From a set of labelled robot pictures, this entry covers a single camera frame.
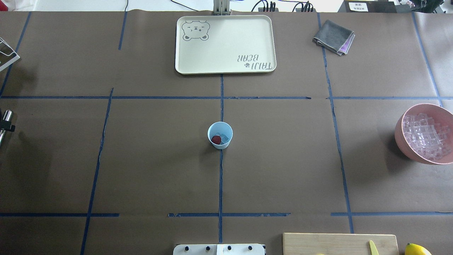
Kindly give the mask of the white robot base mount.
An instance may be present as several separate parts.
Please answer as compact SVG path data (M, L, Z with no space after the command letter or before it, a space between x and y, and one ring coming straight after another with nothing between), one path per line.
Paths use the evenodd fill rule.
M173 255L265 255L265 245L245 244L180 244L173 249Z

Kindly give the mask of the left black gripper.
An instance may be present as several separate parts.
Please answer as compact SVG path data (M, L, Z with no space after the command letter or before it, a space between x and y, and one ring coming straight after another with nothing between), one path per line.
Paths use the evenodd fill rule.
M16 126L11 124L11 121L8 120L1 120L0 121L0 129L7 131L7 132L14 132L16 130Z

